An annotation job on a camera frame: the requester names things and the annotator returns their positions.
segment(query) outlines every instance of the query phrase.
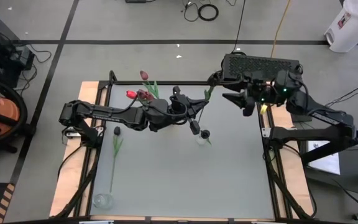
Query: gray table surface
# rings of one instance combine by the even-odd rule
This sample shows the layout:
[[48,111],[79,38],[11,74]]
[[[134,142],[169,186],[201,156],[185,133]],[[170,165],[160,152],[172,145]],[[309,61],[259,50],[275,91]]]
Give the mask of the gray table surface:
[[[125,108],[126,90],[143,86],[114,85],[110,106]],[[168,99],[173,86],[159,86]],[[202,99],[207,86],[180,86],[181,93]],[[120,126],[124,142],[116,158],[112,209],[92,206],[91,215],[151,217],[273,218],[257,113],[242,111],[217,87],[200,125],[211,132],[212,145],[198,145],[188,124],[154,133],[107,123],[93,196],[109,194],[112,135]]]

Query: paper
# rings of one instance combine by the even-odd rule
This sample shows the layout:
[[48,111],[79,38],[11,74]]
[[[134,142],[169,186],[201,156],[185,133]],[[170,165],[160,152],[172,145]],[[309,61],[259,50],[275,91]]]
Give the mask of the paper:
[[[329,141],[308,141],[308,152],[327,143],[329,143]],[[313,162],[309,162],[309,166],[321,171],[341,175],[338,153],[326,156]]]

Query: clear glass cup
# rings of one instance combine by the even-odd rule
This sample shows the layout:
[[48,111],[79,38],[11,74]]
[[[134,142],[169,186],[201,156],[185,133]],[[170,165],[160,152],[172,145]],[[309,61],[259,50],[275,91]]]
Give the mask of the clear glass cup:
[[93,197],[92,202],[96,208],[103,210],[112,208],[112,196],[109,194],[97,194]]

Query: concrete floor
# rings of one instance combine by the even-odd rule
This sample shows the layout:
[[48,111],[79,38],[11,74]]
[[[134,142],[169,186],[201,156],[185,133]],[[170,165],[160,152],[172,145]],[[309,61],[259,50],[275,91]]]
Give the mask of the concrete floor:
[[[53,76],[44,107],[22,172],[16,184],[5,222],[48,218],[56,186],[56,175],[65,146],[58,116],[64,103],[77,98],[81,82],[106,80],[114,70],[119,80],[138,80],[146,70],[156,80],[206,80],[219,70],[232,44],[182,44],[180,40],[234,40],[242,1],[235,7],[211,0],[219,8],[213,22],[187,22],[180,0],[157,0],[147,4],[126,4],[123,0],[5,0],[0,1],[0,18],[24,40],[56,40],[58,45],[34,45],[50,50],[52,59],[36,63],[38,76],[25,91],[24,99],[32,119],[44,83]],[[74,18],[67,24],[74,4]],[[286,0],[248,0],[241,40],[273,40]],[[323,40],[323,33],[341,10],[338,0],[293,0],[278,40]],[[193,18],[194,11],[187,16]],[[63,29],[67,25],[68,33]],[[65,44],[59,40],[178,40],[175,44]],[[238,45],[247,55],[269,57],[271,45]],[[278,45],[275,57],[299,60],[310,95],[327,103],[358,86],[358,46],[346,54],[335,54],[325,45]],[[358,96],[335,109],[352,114],[358,128]],[[317,121],[315,127],[322,125]],[[0,182],[9,182],[18,154],[0,155]],[[358,205],[339,188],[311,182],[318,204],[317,218],[349,222]]]

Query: white container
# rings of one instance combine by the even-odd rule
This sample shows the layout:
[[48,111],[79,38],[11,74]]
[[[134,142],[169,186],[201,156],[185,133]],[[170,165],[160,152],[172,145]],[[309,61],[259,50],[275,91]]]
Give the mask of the white container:
[[358,0],[345,0],[343,9],[324,35],[333,52],[348,52],[358,44]]

